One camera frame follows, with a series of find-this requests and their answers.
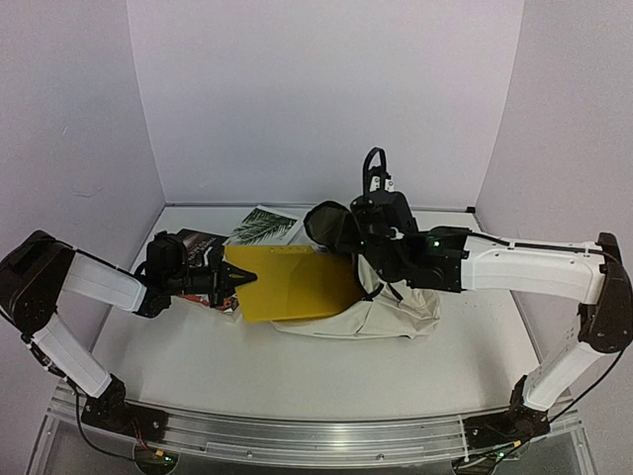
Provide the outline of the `dark Three Days book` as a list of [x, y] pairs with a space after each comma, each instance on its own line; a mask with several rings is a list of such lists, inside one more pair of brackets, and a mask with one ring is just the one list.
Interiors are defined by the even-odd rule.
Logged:
[[205, 263], [205, 256], [211, 248], [218, 247], [228, 240], [227, 236], [189, 229], [182, 229], [176, 235], [185, 245], [188, 263], [194, 267], [202, 266]]

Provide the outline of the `yellow hardcover book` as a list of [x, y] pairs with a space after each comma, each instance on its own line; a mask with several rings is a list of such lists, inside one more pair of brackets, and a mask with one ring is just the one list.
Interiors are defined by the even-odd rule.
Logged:
[[229, 245], [225, 258], [257, 276], [236, 288], [248, 323], [329, 318], [363, 297], [351, 260], [309, 245]]

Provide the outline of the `beige canvas student bag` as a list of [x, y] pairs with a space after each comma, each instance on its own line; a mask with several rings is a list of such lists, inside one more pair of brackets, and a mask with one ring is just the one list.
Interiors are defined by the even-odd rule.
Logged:
[[378, 339], [430, 335], [440, 319], [435, 291], [386, 282], [365, 257], [331, 250], [334, 240], [361, 240], [350, 210], [326, 201], [304, 218], [306, 235], [320, 250], [301, 257], [289, 274], [288, 305], [294, 319], [274, 321], [282, 333], [328, 339]]

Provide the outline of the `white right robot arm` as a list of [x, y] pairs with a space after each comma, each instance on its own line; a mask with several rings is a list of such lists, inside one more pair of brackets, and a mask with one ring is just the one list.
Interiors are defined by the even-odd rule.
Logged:
[[422, 232], [400, 192], [366, 192], [351, 204], [359, 252], [386, 282], [461, 293], [509, 290], [572, 299], [580, 325], [515, 384], [507, 410], [467, 425], [497, 443], [548, 431], [558, 397], [604, 355], [632, 342], [632, 284], [614, 235], [595, 242], [517, 241], [468, 228]]

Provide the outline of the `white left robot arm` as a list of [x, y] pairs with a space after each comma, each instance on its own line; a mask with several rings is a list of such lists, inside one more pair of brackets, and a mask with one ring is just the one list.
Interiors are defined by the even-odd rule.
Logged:
[[37, 230], [1, 259], [1, 315], [46, 370], [96, 399], [96, 416], [108, 428], [123, 430], [133, 421], [133, 409], [113, 393], [120, 382], [76, 334], [71, 305], [151, 320], [175, 297], [204, 294], [217, 306], [256, 279], [226, 260], [223, 245], [212, 246], [194, 265], [184, 240], [168, 232], [155, 235], [144, 261], [129, 271]]

